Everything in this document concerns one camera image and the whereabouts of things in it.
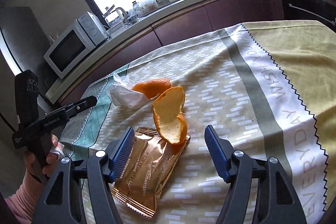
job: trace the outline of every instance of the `plastic bag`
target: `plastic bag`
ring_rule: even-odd
[[[113,73],[114,83],[106,90],[108,97],[115,106],[125,106],[128,108],[140,108],[150,100],[141,92],[132,90],[137,83],[128,76],[120,77]]]

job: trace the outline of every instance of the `zigzag black line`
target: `zigzag black line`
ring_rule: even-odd
[[[285,72],[283,71],[283,69],[281,69],[280,68],[280,66],[277,64],[277,63],[275,63],[275,60],[273,59],[273,56],[268,52],[268,51],[266,51],[255,39],[254,39],[254,37],[251,35],[251,33],[249,32],[249,30],[243,25],[243,24],[241,24],[242,25],[242,27],[248,32],[248,34],[250,35],[250,37],[252,38],[252,40],[254,41],[254,43],[256,43],[257,45],[258,45],[258,47],[260,47],[264,52],[266,52],[267,53],[267,55],[270,57],[270,59],[273,61],[273,63],[282,71],[282,74],[285,76],[285,79],[286,80],[288,80],[288,83],[292,86],[292,89],[294,90],[294,92],[295,92],[295,94],[298,96],[298,99],[301,101],[301,105],[302,106],[304,106],[304,109],[306,110],[306,111],[308,111],[308,113],[310,114],[310,115],[313,115],[313,119],[315,120],[315,123],[314,123],[314,128],[315,128],[315,136],[317,137],[317,141],[316,141],[316,144],[318,144],[319,146],[320,146],[320,149],[321,150],[323,150],[324,152],[323,152],[323,154],[327,157],[327,159],[325,160],[325,169],[324,169],[324,173],[325,173],[325,175],[324,175],[324,181],[325,181],[325,184],[324,184],[324,189],[325,189],[325,192],[324,192],[324,194],[323,194],[323,196],[324,196],[324,202],[323,202],[323,204],[324,204],[324,208],[323,208],[323,211],[325,212],[326,210],[325,210],[325,207],[326,207],[326,205],[327,205],[327,203],[326,203],[326,198],[327,198],[327,195],[326,195],[326,192],[327,192],[327,190],[328,190],[328,188],[327,188],[327,180],[326,180],[326,176],[327,176],[327,168],[328,168],[328,163],[327,163],[327,161],[328,161],[328,155],[326,154],[326,150],[325,149],[323,149],[322,148],[322,145],[319,143],[319,137],[318,137],[318,135],[317,135],[317,127],[316,127],[316,118],[315,118],[315,114],[313,114],[313,113],[311,113],[310,112],[310,110],[308,110],[307,109],[307,106],[303,103],[303,100],[302,99],[300,99],[300,94],[298,94],[298,92],[297,92],[297,90],[294,88],[294,86],[293,86],[293,84],[292,83],[290,83],[290,80],[288,79],[288,77],[287,77],[287,75],[285,74]]]

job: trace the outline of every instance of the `pink sleeve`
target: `pink sleeve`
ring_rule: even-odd
[[[16,194],[5,199],[21,224],[31,224],[35,206],[42,189],[42,184],[35,180],[26,170],[26,175],[19,190],[16,191]]]

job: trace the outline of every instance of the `microwave knob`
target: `microwave knob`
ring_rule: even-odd
[[[90,36],[94,37],[97,34],[97,30],[96,29],[91,29],[90,30]]]
[[[90,20],[86,20],[86,21],[84,21],[83,25],[84,25],[85,28],[88,28],[88,27],[91,26],[91,21]]]

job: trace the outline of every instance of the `hand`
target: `hand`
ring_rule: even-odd
[[[52,135],[51,141],[52,141],[52,144],[54,146],[57,146],[58,148],[60,148],[62,150],[62,147],[58,143],[58,138],[55,135]],[[34,172],[34,168],[33,168],[33,162],[36,160],[35,155],[33,153],[29,152],[29,151],[26,151],[26,152],[24,152],[23,158],[24,158],[24,161],[26,163],[27,170],[32,175],[36,175],[35,172]],[[50,177],[50,175],[56,169],[58,156],[56,154],[49,153],[47,155],[46,160],[47,160],[47,165],[45,167],[43,167],[42,172],[43,172],[43,174]]]

